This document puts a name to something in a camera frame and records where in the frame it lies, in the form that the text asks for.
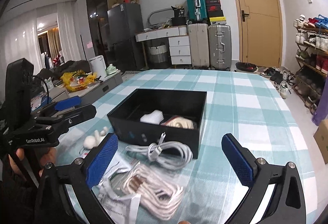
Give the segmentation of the person's left hand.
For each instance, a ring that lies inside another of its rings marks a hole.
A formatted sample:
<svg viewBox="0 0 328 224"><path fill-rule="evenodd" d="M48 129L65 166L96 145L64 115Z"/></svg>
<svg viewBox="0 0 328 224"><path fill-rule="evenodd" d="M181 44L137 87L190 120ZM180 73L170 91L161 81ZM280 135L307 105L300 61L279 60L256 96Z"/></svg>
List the person's left hand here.
<svg viewBox="0 0 328 224"><path fill-rule="evenodd" d="M51 163L55 164L56 156L57 156L56 148L50 147L47 149L47 152L38 159L38 164L39 164L39 167L41 168L38 172L39 177L42 176L43 171L44 171L44 166L47 163L51 162ZM9 155L8 157L9 157L9 164L10 164L13 172L19 176L22 176L24 179L26 179L25 176L23 175L23 173L21 172L20 168L18 167L18 165L15 163L15 161L11 157L11 155ZM29 158L25 157L24 149L22 149L22 148L19 148L16 150L16 157L19 158L20 162L23 162L26 159L29 165L31 165L31 163L33 162L33 160L30 160Z"/></svg>

